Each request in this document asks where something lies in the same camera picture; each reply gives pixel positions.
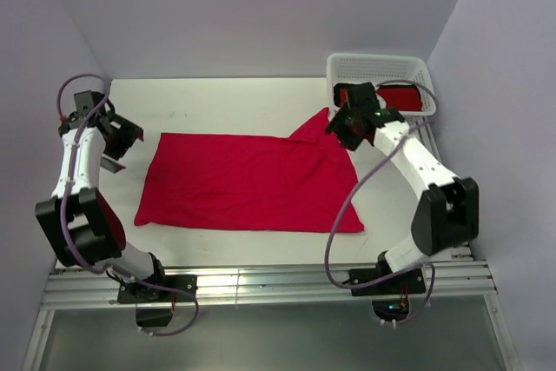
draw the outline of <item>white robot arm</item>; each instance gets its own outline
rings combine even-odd
[[[471,179],[460,179],[444,167],[417,138],[405,136],[410,128],[396,109],[381,109],[373,84],[347,89],[347,101],[327,126],[341,145],[355,150],[367,139],[390,155],[400,141],[403,147],[391,161],[411,185],[419,204],[410,233],[379,257],[383,274],[395,273],[425,262],[442,249],[477,237],[479,188]]]
[[[117,160],[136,139],[142,140],[142,129],[119,116],[111,103],[105,109],[103,103],[108,100],[102,93],[84,91],[74,99],[76,111],[61,117],[59,128],[63,141],[60,177],[50,199],[36,205],[36,218],[64,266],[80,265],[97,274],[112,270],[113,275],[106,273],[120,282],[119,303],[193,301],[194,318],[179,331],[163,334],[176,335],[198,314],[196,277],[166,276],[153,254],[127,242],[122,223],[98,188],[100,168],[114,173],[123,169]],[[136,322],[141,328],[164,327],[172,315],[173,309],[139,308]]]

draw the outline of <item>black bracket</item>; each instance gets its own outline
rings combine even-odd
[[[384,275],[377,268],[350,269],[348,273],[349,280],[347,282],[350,284],[371,282],[372,280],[376,280]],[[375,286],[351,290],[351,295],[353,297],[370,295],[399,295],[401,290],[406,285],[407,293],[410,295],[421,295],[427,291],[427,288],[425,287],[425,280],[420,268],[398,275],[390,280],[376,284]]]
[[[444,186],[429,184],[423,191],[411,236],[425,255],[469,242],[479,234],[479,186],[473,178],[454,178]]]
[[[60,223],[62,199],[52,197],[35,206],[35,216],[54,249],[56,258],[66,267],[76,260],[63,238]],[[69,227],[71,239],[85,260],[91,264],[107,258],[118,258],[125,248],[125,234],[120,220],[97,188],[81,189],[71,195],[66,208],[67,222],[83,215],[87,220],[80,226]]]
[[[164,281],[163,286],[183,290],[186,293],[195,296],[197,291],[197,276],[166,275],[166,280]],[[125,283],[120,287],[118,292],[118,304],[171,303],[174,300],[174,295],[169,291],[159,292],[157,297],[153,299],[152,293],[149,291],[143,291],[144,289],[145,287],[141,284],[134,282]],[[177,294],[175,302],[184,303],[192,302],[192,300],[185,295]]]

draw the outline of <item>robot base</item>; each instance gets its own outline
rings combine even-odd
[[[196,275],[167,275],[164,287],[183,290],[193,296],[197,291]],[[119,304],[162,304],[192,302],[185,295],[174,294],[168,291],[150,292],[137,283],[125,283],[120,287],[117,301]],[[137,308],[136,323],[140,328],[164,328],[168,326],[174,315],[173,308]]]
[[[372,280],[376,280],[377,278],[385,275],[380,266],[378,268],[350,269],[348,273],[348,282],[350,284],[371,282]],[[353,297],[370,295],[398,295],[402,288],[406,288],[407,293],[410,295],[421,295],[427,291],[425,287],[425,280],[420,268],[394,277],[386,282],[381,282],[372,287],[351,290],[351,295]]]

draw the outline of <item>metal frame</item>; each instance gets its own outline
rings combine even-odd
[[[430,127],[421,128],[418,135],[425,146],[440,160]],[[432,297],[484,296],[506,369],[522,370],[504,315],[501,313],[497,290],[487,262],[475,261],[468,245],[452,248],[450,251],[452,256],[450,262],[434,262],[436,280]],[[333,266],[333,272],[339,280],[345,280],[348,278],[349,269],[371,265],[336,265]],[[330,284],[322,265],[166,268],[166,273],[197,275],[197,299],[202,306],[357,300],[349,291]],[[425,271],[425,281],[427,285],[430,284],[430,268]],[[153,306],[149,303],[118,305],[117,294],[118,283],[104,275],[92,275],[87,271],[74,268],[60,268],[54,271],[44,290],[23,370],[37,371],[40,368],[51,323],[57,310]],[[374,297],[375,300],[387,298],[389,297]]]
[[[31,336],[25,362],[23,363],[23,371],[38,371],[41,367],[41,360],[43,359],[46,341],[49,339],[54,314],[54,310],[41,310],[38,312],[33,335]]]
[[[523,371],[524,368],[513,344],[512,334],[510,334],[510,329],[507,326],[498,295],[485,295],[485,304],[506,370]]]

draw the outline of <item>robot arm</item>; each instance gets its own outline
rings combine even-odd
[[[347,89],[347,101],[327,126],[341,145],[355,150],[363,140],[389,155],[405,143],[391,161],[419,199],[410,234],[379,257],[386,273],[423,263],[442,249],[477,237],[479,188],[444,167],[414,137],[404,136],[409,125],[396,109],[381,109],[374,86],[363,83]]]
[[[75,95],[77,110],[62,122],[59,129],[63,142],[60,177],[51,198],[36,206],[36,218],[58,260],[66,267],[77,264],[67,248],[60,224],[71,146],[79,123],[102,97],[93,91]],[[103,109],[91,119],[79,138],[66,217],[71,237],[89,264],[120,266],[134,277],[145,280],[163,274],[160,263],[152,254],[142,252],[126,241],[120,220],[98,189],[101,166],[111,171],[122,169],[123,166],[115,160],[122,157],[136,139],[142,140],[142,129],[114,111]]]

